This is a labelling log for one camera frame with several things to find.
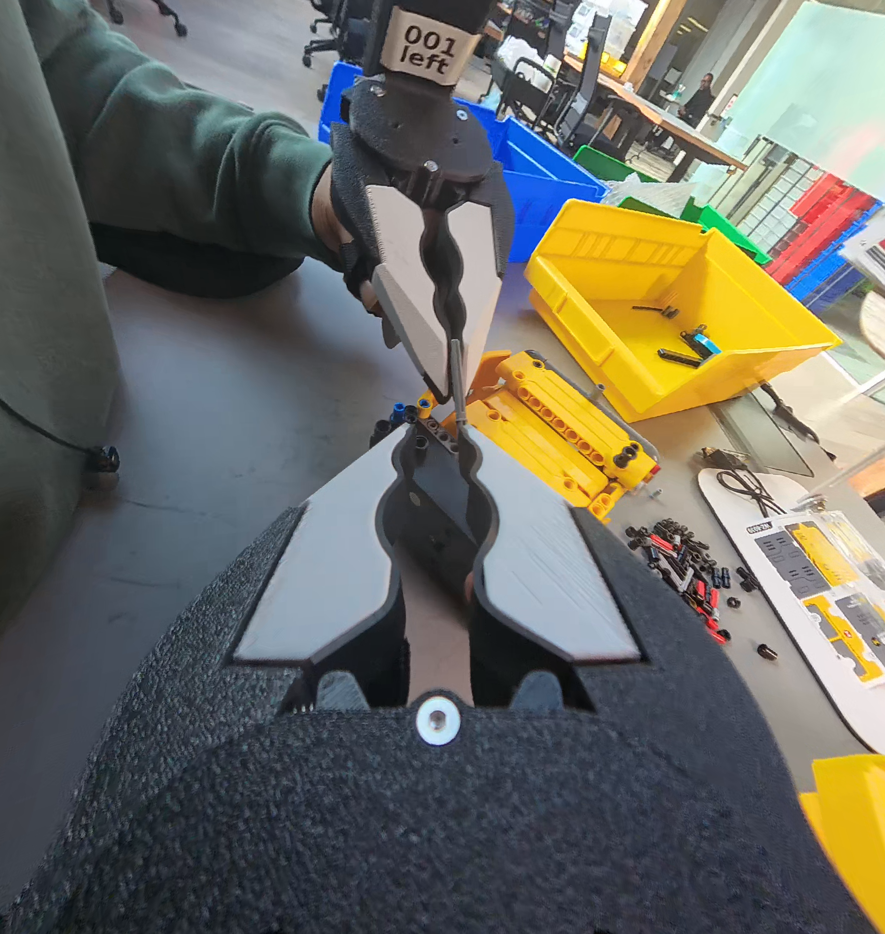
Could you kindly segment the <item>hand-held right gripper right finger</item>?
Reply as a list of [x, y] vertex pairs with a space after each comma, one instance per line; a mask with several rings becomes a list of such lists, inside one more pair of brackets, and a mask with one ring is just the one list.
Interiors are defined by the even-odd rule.
[[459, 434], [468, 489], [472, 656], [485, 666], [593, 666], [641, 659], [577, 512], [477, 428]]

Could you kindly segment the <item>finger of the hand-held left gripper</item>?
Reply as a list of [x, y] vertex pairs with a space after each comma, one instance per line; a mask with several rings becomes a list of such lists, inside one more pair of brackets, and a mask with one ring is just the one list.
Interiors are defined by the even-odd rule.
[[378, 261], [374, 287], [389, 322], [438, 399], [454, 400], [463, 349], [463, 257], [455, 221], [462, 204], [425, 211], [398, 189], [365, 187]]
[[462, 379], [473, 380], [501, 288], [492, 212], [487, 205], [463, 203], [449, 210], [445, 218], [456, 280], [452, 335], [461, 344]]

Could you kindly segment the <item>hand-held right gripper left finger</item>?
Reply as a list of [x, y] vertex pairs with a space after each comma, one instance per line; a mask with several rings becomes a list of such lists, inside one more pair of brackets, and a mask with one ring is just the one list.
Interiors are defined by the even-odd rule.
[[400, 682], [405, 610], [392, 543], [415, 438], [414, 425], [392, 431], [307, 499], [233, 662], [297, 668], [315, 681], [350, 671], [362, 686]]

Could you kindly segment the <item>grey lego axle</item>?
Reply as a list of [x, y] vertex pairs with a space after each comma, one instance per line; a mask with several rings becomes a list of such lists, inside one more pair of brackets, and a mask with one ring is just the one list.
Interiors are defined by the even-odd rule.
[[449, 344], [449, 371], [451, 398], [456, 416], [456, 426], [452, 430], [452, 435], [456, 439], [456, 444], [460, 445], [463, 436], [466, 434], [469, 420], [467, 414], [468, 390], [464, 371], [464, 347], [459, 338], [453, 338]]

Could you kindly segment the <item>yellow and black lego model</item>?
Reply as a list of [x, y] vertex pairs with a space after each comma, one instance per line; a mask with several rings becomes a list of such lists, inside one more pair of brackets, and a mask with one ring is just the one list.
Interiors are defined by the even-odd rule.
[[[589, 399], [536, 351], [483, 353], [467, 403], [471, 427], [601, 522], [626, 493], [648, 484], [660, 470], [650, 442], [604, 399]], [[402, 425], [392, 428], [388, 417], [375, 422], [369, 446], [401, 426], [420, 426], [402, 543], [430, 576], [459, 594], [478, 545], [465, 520], [466, 484], [445, 478], [442, 451], [456, 456], [456, 418], [437, 419], [430, 392], [406, 405]]]

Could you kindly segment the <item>person's left forearm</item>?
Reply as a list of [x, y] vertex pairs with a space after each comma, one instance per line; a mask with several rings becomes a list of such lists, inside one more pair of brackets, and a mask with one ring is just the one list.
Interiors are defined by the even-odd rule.
[[329, 147], [186, 85], [87, 2], [21, 2], [92, 223], [338, 267], [313, 226]]

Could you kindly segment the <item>black and blue lego piece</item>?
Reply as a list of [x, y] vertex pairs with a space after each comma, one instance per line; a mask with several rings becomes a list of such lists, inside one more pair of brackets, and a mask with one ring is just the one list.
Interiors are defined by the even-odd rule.
[[659, 359], [690, 369], [700, 368], [706, 361], [722, 354], [722, 349], [707, 334], [707, 325], [701, 324], [691, 331], [680, 332], [686, 352], [660, 347]]

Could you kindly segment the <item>person's left hand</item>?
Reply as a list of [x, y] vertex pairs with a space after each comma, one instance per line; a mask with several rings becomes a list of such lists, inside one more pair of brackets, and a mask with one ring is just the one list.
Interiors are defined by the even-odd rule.
[[[332, 204], [332, 162], [327, 165], [314, 189], [310, 220], [320, 242], [342, 264], [343, 247], [353, 243], [353, 236], [343, 227]], [[357, 284], [349, 289], [370, 315], [379, 319], [383, 317], [383, 309], [369, 280], [360, 278]]]

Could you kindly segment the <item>large blue plastic bin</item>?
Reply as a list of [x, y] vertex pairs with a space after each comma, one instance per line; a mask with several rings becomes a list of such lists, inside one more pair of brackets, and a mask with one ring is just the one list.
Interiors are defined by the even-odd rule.
[[601, 203], [610, 188], [542, 136], [513, 117], [502, 120], [479, 104], [457, 98], [487, 134], [494, 158], [502, 164], [512, 198], [515, 224], [510, 263], [526, 263], [569, 200]]

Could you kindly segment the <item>black office chair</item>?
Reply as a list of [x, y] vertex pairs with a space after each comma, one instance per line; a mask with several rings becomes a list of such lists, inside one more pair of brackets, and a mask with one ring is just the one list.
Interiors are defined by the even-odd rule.
[[316, 53], [335, 52], [339, 60], [360, 65], [371, 35], [373, 1], [311, 1], [310, 4], [321, 16], [310, 25], [315, 33], [320, 22], [330, 26], [330, 35], [325, 39], [314, 39], [303, 49], [303, 67], [312, 66]]
[[492, 85], [499, 98], [496, 116], [513, 116], [534, 134], [569, 147], [600, 85], [601, 57], [612, 28], [611, 15], [590, 13], [581, 69], [563, 75], [566, 34], [574, 15], [553, 11], [548, 29], [549, 55], [541, 58], [524, 40], [508, 36], [491, 63]]
[[[120, 1], [104, 1], [103, 2], [106, 8], [107, 17], [110, 21], [116, 26], [124, 25], [124, 15], [122, 10], [122, 2]], [[185, 23], [183, 23], [178, 15], [178, 13], [171, 7], [166, 1], [149, 1], [154, 5], [161, 17], [167, 18], [172, 24], [174, 31], [178, 38], [186, 38], [189, 35], [189, 29]]]

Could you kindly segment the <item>pile of black red pins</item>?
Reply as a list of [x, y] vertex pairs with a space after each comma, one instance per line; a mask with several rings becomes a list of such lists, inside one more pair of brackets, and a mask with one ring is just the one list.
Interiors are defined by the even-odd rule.
[[735, 571], [720, 565], [709, 546], [676, 520], [658, 520], [651, 527], [628, 526], [624, 535], [628, 548], [643, 556], [647, 569], [689, 607], [709, 635], [722, 646], [730, 644], [732, 635], [721, 624], [721, 611], [739, 609], [740, 598], [725, 593], [734, 586], [745, 592], [762, 590], [755, 574], [746, 565]]

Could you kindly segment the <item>green plastic bin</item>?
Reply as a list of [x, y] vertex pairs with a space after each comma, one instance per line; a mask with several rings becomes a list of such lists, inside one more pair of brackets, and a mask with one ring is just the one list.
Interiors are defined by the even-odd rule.
[[680, 219], [699, 225], [705, 232], [717, 230], [760, 266], [771, 263], [771, 258], [751, 238], [740, 232], [731, 221], [709, 204], [696, 204], [691, 196], [682, 210]]
[[590, 146], [580, 146], [572, 157], [581, 168], [589, 171], [595, 178], [604, 182], [623, 182], [631, 176], [637, 176], [642, 183], [659, 183], [660, 181], [636, 169], [625, 162], [621, 162], [606, 153]]

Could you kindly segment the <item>clear plastic bag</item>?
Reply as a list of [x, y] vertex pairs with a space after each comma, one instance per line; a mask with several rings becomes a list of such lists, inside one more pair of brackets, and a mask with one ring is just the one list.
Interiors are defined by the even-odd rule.
[[633, 172], [624, 180], [609, 180], [609, 193], [603, 204], [625, 207], [624, 202], [639, 202], [651, 213], [679, 218], [693, 198], [696, 184], [691, 181], [658, 182], [642, 180]]

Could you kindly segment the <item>wooden office desk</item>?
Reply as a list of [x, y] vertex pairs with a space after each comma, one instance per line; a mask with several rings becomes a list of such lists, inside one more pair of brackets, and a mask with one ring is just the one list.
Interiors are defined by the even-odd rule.
[[608, 105], [588, 138], [587, 146], [608, 147], [609, 154], [623, 162], [642, 131], [658, 129], [664, 136], [671, 137], [682, 152], [670, 171], [670, 182], [684, 181], [697, 163], [724, 167], [729, 175], [747, 171], [748, 164], [739, 157], [728, 155], [675, 114], [640, 97], [602, 70], [598, 72], [598, 89], [600, 96], [607, 99]]

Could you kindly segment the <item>dark flat panel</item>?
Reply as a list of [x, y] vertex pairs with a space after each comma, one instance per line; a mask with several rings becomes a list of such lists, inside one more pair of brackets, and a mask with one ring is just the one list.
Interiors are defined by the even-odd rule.
[[708, 411], [728, 439], [729, 449], [744, 455], [753, 471], [814, 476], [792, 435], [775, 420], [757, 392], [712, 403]]

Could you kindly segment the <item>yellow bin with few pieces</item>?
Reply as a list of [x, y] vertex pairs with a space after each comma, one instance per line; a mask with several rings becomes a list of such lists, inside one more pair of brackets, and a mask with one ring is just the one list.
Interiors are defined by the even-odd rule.
[[[534, 309], [631, 423], [757, 389], [840, 343], [717, 230], [665, 216], [568, 201], [525, 276]], [[659, 359], [686, 352], [680, 332], [701, 324], [720, 356], [698, 369]]]

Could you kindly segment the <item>yellow grey sticker sheet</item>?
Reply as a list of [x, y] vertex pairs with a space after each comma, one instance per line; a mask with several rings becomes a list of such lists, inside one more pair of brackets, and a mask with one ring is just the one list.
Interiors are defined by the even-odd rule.
[[885, 559], [844, 514], [765, 520], [744, 533], [851, 677], [884, 684]]

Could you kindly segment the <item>rack of red blue bins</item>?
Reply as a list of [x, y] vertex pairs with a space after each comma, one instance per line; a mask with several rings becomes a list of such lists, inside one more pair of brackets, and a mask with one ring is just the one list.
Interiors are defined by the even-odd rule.
[[865, 280], [842, 249], [885, 203], [768, 137], [744, 158], [728, 218], [766, 256], [764, 271], [820, 316]]

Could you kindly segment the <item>person's green sweatshirt torso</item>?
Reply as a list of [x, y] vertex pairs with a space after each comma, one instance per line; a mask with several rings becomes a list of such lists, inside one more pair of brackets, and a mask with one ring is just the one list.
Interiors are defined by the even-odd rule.
[[118, 354], [85, 210], [19, 2], [0, 2], [0, 633], [73, 519]]

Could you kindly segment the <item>yellow bin with many pieces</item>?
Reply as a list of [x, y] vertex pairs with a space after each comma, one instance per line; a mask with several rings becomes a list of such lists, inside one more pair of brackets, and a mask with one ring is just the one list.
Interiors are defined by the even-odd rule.
[[825, 855], [874, 928], [885, 933], [885, 755], [812, 762], [800, 805]]

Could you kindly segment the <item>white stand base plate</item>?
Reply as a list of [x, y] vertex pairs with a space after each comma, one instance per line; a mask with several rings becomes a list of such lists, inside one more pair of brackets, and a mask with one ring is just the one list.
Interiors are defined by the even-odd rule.
[[764, 598], [845, 726], [869, 751], [885, 754], [885, 683], [866, 688], [851, 677], [846, 665], [829, 649], [819, 632], [798, 615], [794, 599], [782, 593], [782, 581], [774, 576], [769, 563], [754, 546], [744, 543], [744, 529], [765, 520], [811, 519], [838, 511], [884, 559], [885, 553], [841, 510], [800, 508], [798, 501], [806, 495], [806, 490], [790, 476], [754, 473], [745, 479], [746, 487], [765, 493], [766, 504], [761, 506], [760, 501], [744, 492], [736, 480], [721, 480], [719, 474], [717, 469], [699, 472], [697, 484], [702, 497], [733, 543], [742, 564], [759, 580]]

